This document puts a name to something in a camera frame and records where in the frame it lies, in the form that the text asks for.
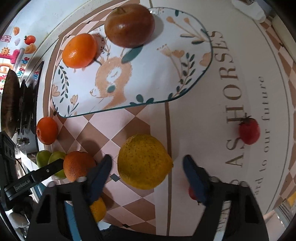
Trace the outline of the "yellow lemon front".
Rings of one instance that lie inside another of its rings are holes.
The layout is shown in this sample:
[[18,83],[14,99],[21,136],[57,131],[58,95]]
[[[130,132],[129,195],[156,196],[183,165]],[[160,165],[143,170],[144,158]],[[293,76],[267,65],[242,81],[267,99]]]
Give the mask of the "yellow lemon front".
[[90,210],[96,222],[102,221],[107,212],[106,205],[101,197],[90,205]]

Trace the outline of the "yellow lemon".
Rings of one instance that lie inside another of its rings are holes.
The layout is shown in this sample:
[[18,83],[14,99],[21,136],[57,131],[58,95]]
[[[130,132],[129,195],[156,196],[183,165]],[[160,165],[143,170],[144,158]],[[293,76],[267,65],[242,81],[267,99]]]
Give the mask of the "yellow lemon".
[[90,205],[90,210],[96,222],[102,221],[107,212],[106,205],[101,197]]
[[121,146],[117,170],[128,185],[150,190],[160,185],[173,168],[173,160],[155,137],[137,134]]

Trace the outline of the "green apple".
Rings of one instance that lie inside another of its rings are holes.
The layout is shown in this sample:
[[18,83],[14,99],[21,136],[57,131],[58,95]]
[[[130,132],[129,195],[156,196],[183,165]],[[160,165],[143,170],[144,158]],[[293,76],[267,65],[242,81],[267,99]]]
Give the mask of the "green apple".
[[48,161],[52,153],[48,150],[39,151],[36,155],[36,162],[39,168],[48,165]]
[[51,154],[48,160],[48,164],[51,164],[55,161],[58,161],[58,164],[55,165],[57,172],[54,174],[54,176],[58,179],[65,179],[66,175],[63,169],[63,164],[59,161],[59,159],[64,160],[66,157],[66,154],[61,151],[55,151]]

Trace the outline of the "orange front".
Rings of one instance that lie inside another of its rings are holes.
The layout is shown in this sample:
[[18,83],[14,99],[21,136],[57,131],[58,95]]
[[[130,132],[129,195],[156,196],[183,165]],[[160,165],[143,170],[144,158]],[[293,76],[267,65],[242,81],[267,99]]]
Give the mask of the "orange front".
[[58,125],[51,117],[43,117],[37,123],[36,134],[41,143],[51,145],[58,137]]

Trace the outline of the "dark orange fruit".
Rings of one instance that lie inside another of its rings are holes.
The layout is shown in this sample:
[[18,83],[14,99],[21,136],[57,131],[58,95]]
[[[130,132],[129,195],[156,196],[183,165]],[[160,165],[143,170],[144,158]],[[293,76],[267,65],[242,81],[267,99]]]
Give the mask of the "dark orange fruit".
[[63,170],[66,178],[74,182],[77,178],[87,176],[88,172],[96,167],[96,161],[87,152],[73,151],[66,155]]

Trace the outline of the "cherry tomato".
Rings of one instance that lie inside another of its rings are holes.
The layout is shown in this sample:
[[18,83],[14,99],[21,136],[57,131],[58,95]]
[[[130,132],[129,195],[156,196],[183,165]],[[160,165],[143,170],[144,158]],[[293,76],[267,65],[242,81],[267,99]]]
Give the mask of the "cherry tomato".
[[260,138],[260,126],[254,118],[245,113],[239,124],[239,137],[247,145],[253,145]]
[[198,203],[200,203],[200,201],[197,199],[195,193],[194,193],[194,190],[192,189],[191,186],[189,186],[189,189],[188,189],[188,193],[189,193],[189,197],[194,200],[194,201],[197,201]]

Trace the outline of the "yellow lemon back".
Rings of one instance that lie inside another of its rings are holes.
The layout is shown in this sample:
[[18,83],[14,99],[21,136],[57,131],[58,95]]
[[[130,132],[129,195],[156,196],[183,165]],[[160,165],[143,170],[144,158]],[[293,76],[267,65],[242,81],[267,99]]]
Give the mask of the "yellow lemon back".
[[173,160],[155,137],[137,134],[121,146],[117,170],[128,185],[150,190],[160,185],[173,168]]

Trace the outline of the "orange tangerine back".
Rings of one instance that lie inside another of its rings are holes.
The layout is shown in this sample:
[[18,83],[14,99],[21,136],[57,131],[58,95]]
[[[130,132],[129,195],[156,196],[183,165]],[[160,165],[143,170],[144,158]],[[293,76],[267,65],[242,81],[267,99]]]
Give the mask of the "orange tangerine back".
[[65,46],[62,53],[64,64],[73,69],[88,66],[97,54],[97,42],[87,33],[75,36]]

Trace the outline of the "brown red apple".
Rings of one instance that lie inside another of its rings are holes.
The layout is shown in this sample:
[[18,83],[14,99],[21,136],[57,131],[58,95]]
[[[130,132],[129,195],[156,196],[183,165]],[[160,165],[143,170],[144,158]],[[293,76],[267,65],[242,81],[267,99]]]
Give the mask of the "brown red apple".
[[135,48],[149,40],[155,28],[150,11],[140,4],[127,4],[114,8],[105,20],[108,39],[124,48]]

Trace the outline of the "black wok pan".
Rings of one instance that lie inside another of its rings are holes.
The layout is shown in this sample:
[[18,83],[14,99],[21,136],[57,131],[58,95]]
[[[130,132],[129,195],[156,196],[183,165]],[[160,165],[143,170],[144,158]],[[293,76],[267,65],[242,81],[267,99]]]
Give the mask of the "black wok pan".
[[1,96],[1,130],[12,138],[16,133],[19,117],[20,83],[16,73],[9,70]]

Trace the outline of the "checkered brown table runner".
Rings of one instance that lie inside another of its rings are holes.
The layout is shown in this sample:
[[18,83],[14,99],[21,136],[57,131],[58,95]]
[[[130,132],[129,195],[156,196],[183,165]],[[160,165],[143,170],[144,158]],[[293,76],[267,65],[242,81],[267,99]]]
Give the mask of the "checkered brown table runner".
[[[102,25],[120,1],[104,3],[58,35],[50,57],[44,90],[44,113],[58,124],[51,151],[85,151],[116,161],[120,147],[135,134],[150,134],[171,154],[174,167],[152,190],[126,184],[112,169],[103,198],[105,221],[138,232],[191,235],[203,208],[188,197],[182,157],[222,181],[246,181],[264,215],[287,222],[285,210],[295,206],[295,57],[285,47],[282,20],[257,23],[230,1],[143,1],[195,15],[212,40],[213,61],[204,77],[185,96],[167,103],[63,118],[54,113],[52,80],[66,43]],[[239,137],[245,113],[257,120],[260,138],[253,145]]]

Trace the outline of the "deer pattern oval plate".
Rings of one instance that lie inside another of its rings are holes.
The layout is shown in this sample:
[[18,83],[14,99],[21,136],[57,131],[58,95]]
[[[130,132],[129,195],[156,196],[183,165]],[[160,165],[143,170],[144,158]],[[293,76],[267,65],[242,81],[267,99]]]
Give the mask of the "deer pattern oval plate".
[[185,95],[208,70],[213,48],[205,27],[193,15],[151,8],[156,28],[150,41],[125,49],[107,39],[104,27],[92,31],[99,53],[85,68],[57,61],[52,103],[61,117],[163,103]]

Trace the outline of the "white small object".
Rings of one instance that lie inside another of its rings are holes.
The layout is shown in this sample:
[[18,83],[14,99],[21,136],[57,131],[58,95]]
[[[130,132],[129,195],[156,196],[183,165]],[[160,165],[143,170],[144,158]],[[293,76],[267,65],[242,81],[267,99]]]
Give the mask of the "white small object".
[[232,0],[233,6],[241,11],[246,16],[257,21],[258,23],[263,23],[266,20],[266,15],[264,10],[256,1],[237,1]]

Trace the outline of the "colourful wall sticker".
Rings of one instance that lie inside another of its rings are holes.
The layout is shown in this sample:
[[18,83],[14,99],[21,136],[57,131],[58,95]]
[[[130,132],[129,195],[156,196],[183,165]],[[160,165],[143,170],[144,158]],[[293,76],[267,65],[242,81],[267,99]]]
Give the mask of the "colourful wall sticker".
[[20,79],[36,50],[36,37],[25,35],[18,26],[9,27],[1,36],[1,92],[8,72],[13,70]]

